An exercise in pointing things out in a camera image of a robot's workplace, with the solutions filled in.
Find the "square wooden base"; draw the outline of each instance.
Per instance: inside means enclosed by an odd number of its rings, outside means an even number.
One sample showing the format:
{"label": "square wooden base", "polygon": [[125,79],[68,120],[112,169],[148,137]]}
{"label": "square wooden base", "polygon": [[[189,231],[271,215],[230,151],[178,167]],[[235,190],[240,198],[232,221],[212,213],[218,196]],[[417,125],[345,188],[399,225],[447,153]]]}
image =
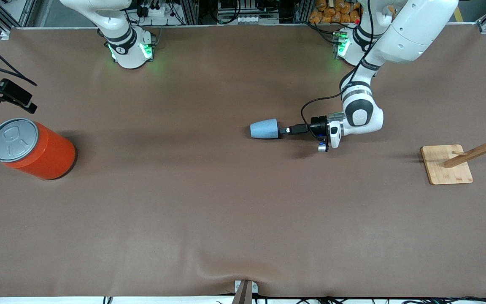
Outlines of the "square wooden base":
{"label": "square wooden base", "polygon": [[456,156],[451,153],[452,151],[464,152],[459,144],[421,148],[429,182],[432,185],[466,184],[474,181],[467,162],[453,168],[444,168],[443,163]]}

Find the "canister lid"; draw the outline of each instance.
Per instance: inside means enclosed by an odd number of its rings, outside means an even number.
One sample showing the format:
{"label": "canister lid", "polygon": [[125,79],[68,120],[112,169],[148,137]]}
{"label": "canister lid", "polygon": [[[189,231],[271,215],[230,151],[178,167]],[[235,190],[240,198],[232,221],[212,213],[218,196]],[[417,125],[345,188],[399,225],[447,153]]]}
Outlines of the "canister lid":
{"label": "canister lid", "polygon": [[0,162],[26,157],[37,144],[39,130],[29,119],[11,119],[0,125]]}

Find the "brown tabletop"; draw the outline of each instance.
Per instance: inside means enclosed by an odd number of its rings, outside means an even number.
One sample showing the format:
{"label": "brown tabletop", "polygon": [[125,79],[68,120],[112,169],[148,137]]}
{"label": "brown tabletop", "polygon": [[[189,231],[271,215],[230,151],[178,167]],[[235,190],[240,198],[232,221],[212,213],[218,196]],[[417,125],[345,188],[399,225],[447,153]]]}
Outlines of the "brown tabletop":
{"label": "brown tabletop", "polygon": [[[13,30],[0,52],[37,81],[27,117],[69,137],[69,175],[0,164],[0,296],[486,296],[486,156],[474,183],[428,183],[419,150],[486,141],[486,35],[449,25],[373,81],[384,127],[317,153],[299,123],[349,67],[307,27],[165,29],[126,71],[94,30]],[[311,115],[341,109],[339,100]]]}

